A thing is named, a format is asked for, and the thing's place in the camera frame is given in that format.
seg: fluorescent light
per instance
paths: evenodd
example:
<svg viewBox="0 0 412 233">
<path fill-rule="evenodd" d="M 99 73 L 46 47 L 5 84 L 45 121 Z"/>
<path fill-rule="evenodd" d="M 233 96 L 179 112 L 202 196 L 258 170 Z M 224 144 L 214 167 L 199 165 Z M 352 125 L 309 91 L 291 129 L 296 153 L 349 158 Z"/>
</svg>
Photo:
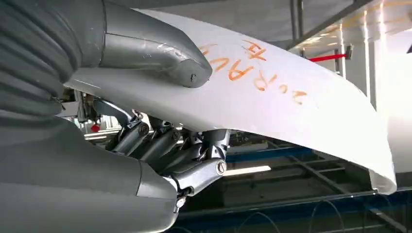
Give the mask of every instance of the fluorescent light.
<svg viewBox="0 0 412 233">
<path fill-rule="evenodd" d="M 255 166 L 255 167 L 249 167 L 249 168 L 228 170 L 224 172 L 223 176 L 234 176 L 234 175 L 255 173 L 255 172 L 261 172 L 261 171 L 270 171 L 270 170 L 271 168 L 269 166 Z"/>
<path fill-rule="evenodd" d="M 115 128 L 105 129 L 105 130 L 99 130 L 99 133 L 109 132 L 109 131 L 119 131 L 119 130 L 121 130 L 121 127 L 115 127 Z"/>
<path fill-rule="evenodd" d="M 85 137 L 88 137 L 88 136 L 98 136 L 98 135 L 106 135 L 106 134 L 114 134 L 114 133 L 117 133 L 117 132 L 118 132 L 118 130 L 108 131 L 108 132 L 102 132 L 102 133 L 87 133 L 87 134 L 85 134 Z"/>
<path fill-rule="evenodd" d="M 89 137 L 89 138 L 86 138 L 86 140 L 103 139 L 103 138 L 107 138 L 107 137 L 106 137 L 106 136 L 100 136 L 100 137 Z"/>
</svg>

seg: cable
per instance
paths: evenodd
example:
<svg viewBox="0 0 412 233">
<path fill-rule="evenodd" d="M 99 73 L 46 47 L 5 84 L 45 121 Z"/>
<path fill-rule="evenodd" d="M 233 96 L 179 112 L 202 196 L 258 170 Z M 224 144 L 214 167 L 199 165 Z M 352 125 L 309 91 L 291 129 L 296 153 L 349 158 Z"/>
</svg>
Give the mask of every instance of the cable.
<svg viewBox="0 0 412 233">
<path fill-rule="evenodd" d="M 365 222 L 366 222 L 366 217 L 367 217 L 367 210 L 369 209 L 369 203 L 376 197 L 382 197 L 383 199 L 385 199 L 385 201 L 388 203 L 388 206 L 390 208 L 390 214 L 391 217 L 394 217 L 394 207 L 391 203 L 391 201 L 389 200 L 389 198 L 385 195 L 382 194 L 375 194 L 373 195 L 371 198 L 368 199 L 368 201 L 365 203 L 365 209 L 363 211 L 363 221 L 362 221 L 362 233 L 365 233 Z"/>
<path fill-rule="evenodd" d="M 325 202 L 325 203 L 328 203 L 328 204 L 329 204 L 330 206 L 332 206 L 332 208 L 335 210 L 336 214 L 337 214 L 338 217 L 339 217 L 339 221 L 341 222 L 342 232 L 345 233 L 346 230 L 345 230 L 345 225 L 343 224 L 343 219 L 342 219 L 341 213 L 338 211 L 338 208 L 336 208 L 336 206 L 335 206 L 332 202 L 330 202 L 329 200 L 320 201 L 320 202 L 316 205 L 316 207 L 313 209 L 312 217 L 310 218 L 309 233 L 312 233 L 313 218 L 315 217 L 315 213 L 316 213 L 316 211 L 318 210 L 319 206 L 321 206 L 322 203 L 324 203 L 324 202 Z"/>
<path fill-rule="evenodd" d="M 244 226 L 244 224 L 245 224 L 249 219 L 251 219 L 253 216 L 255 216 L 255 215 L 260 215 L 260 216 L 266 218 L 267 220 L 269 220 L 269 222 L 272 224 L 272 226 L 276 229 L 277 233 L 280 233 L 279 228 L 278 228 L 278 227 L 276 226 L 276 224 L 270 219 L 270 217 L 267 216 L 266 214 L 261 213 L 261 212 L 253 213 L 253 214 L 251 214 L 249 217 L 247 217 L 246 220 L 243 221 L 243 223 L 238 227 L 237 233 L 239 233 L 240 230 L 242 229 L 242 227 Z"/>
</svg>

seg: bolt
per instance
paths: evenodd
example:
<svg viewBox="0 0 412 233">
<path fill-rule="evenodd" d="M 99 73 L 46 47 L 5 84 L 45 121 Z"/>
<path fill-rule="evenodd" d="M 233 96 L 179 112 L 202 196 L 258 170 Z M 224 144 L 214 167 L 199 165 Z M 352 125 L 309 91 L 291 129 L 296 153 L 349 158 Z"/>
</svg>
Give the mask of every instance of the bolt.
<svg viewBox="0 0 412 233">
<path fill-rule="evenodd" d="M 149 132 L 149 126 L 144 124 L 140 127 L 139 132 L 141 134 L 147 134 Z"/>
<path fill-rule="evenodd" d="M 176 202 L 176 207 L 177 208 L 182 208 L 182 206 L 186 203 L 186 198 L 180 198 Z"/>
<path fill-rule="evenodd" d="M 177 140 L 179 140 L 179 138 L 180 138 L 180 135 L 179 135 L 178 132 L 174 132 L 174 133 L 172 134 L 172 139 L 173 139 L 173 140 L 177 141 Z"/>
<path fill-rule="evenodd" d="M 217 166 L 217 169 L 218 169 L 218 173 L 223 175 L 223 173 L 226 171 L 226 163 L 225 162 L 219 162 L 218 166 Z"/>
</svg>

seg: orange handwritten text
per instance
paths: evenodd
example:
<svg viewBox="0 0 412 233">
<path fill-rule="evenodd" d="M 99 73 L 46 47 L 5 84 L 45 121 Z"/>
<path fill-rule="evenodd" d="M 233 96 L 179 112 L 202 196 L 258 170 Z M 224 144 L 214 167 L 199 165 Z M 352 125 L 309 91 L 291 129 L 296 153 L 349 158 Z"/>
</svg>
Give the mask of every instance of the orange handwritten text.
<svg viewBox="0 0 412 233">
<path fill-rule="evenodd" d="M 238 67 L 239 63 L 240 59 L 237 60 L 229 70 L 229 79 L 232 81 L 240 79 L 241 77 L 243 77 L 243 75 L 253 69 L 253 67 L 248 67 L 246 70 L 238 70 L 236 68 Z"/>
<path fill-rule="evenodd" d="M 275 79 L 277 78 L 277 74 L 275 74 L 270 80 L 269 82 L 266 81 L 266 79 L 263 77 L 262 75 L 262 71 L 259 70 L 259 77 L 255 78 L 254 84 L 255 87 L 259 90 L 259 91 L 265 91 L 266 88 L 268 87 L 269 84 L 271 84 L 273 81 L 275 81 Z"/>
<path fill-rule="evenodd" d="M 296 103 L 302 105 L 302 102 L 299 101 L 299 100 L 297 100 L 296 98 L 298 98 L 299 96 L 306 96 L 306 95 L 307 95 L 307 93 L 304 92 L 304 91 L 294 91 L 294 92 L 293 92 L 293 100 L 294 100 Z"/>
<path fill-rule="evenodd" d="M 286 84 L 282 84 L 279 89 L 283 94 L 285 94 L 288 91 L 288 86 Z"/>
<path fill-rule="evenodd" d="M 246 42 L 251 44 L 251 46 L 249 48 L 244 48 L 243 47 L 244 49 L 249 51 L 249 59 L 257 58 L 257 59 L 260 59 L 262 61 L 266 61 L 266 58 L 261 57 L 261 55 L 266 51 L 266 49 L 262 49 L 258 44 L 253 43 L 251 41 L 248 41 L 248 40 L 243 40 L 243 41 L 246 41 Z"/>
<path fill-rule="evenodd" d="M 222 57 L 222 58 L 218 58 L 218 59 L 213 59 L 209 63 L 210 64 L 215 64 L 215 63 L 220 63 L 220 62 L 222 62 L 222 64 L 220 66 L 216 67 L 216 69 L 215 69 L 216 72 L 223 69 L 229 63 L 229 58 Z"/>
<path fill-rule="evenodd" d="M 216 46 L 218 44 L 208 44 L 199 47 L 199 50 L 202 51 L 203 56 L 209 53 L 209 48 L 212 46 Z"/>
</svg>

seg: blue steel beam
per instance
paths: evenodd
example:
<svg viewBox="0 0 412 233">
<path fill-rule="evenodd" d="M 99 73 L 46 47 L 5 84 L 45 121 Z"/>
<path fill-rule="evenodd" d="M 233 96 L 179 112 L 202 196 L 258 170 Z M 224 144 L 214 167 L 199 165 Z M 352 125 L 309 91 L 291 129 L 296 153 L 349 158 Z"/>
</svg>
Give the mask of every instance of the blue steel beam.
<svg viewBox="0 0 412 233">
<path fill-rule="evenodd" d="M 226 157 L 227 163 L 239 163 L 247 161 L 257 161 L 265 159 L 273 159 L 286 156 L 297 156 L 301 154 L 312 154 L 312 149 L 305 147 L 289 147 L 269 150 L 258 150 L 249 153 L 233 153 Z"/>
</svg>

